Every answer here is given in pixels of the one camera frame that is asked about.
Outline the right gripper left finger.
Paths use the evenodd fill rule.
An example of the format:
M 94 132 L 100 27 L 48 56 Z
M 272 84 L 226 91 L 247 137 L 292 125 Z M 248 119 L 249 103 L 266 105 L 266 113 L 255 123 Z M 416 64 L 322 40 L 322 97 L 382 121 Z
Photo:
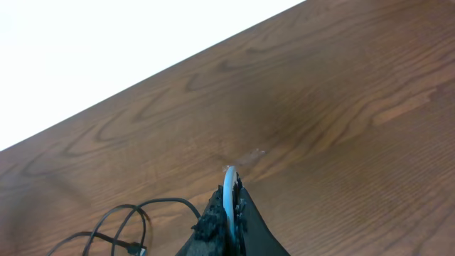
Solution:
M 212 194 L 202 216 L 191 229 L 192 235 L 176 256 L 224 256 L 228 253 L 230 235 L 222 186 Z

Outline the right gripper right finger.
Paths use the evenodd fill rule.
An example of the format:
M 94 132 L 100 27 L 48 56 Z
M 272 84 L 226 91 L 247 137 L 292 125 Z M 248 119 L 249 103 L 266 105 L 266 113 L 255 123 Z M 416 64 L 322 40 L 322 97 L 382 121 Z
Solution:
M 234 234 L 238 255 L 289 256 L 273 236 L 237 174 L 233 187 Z

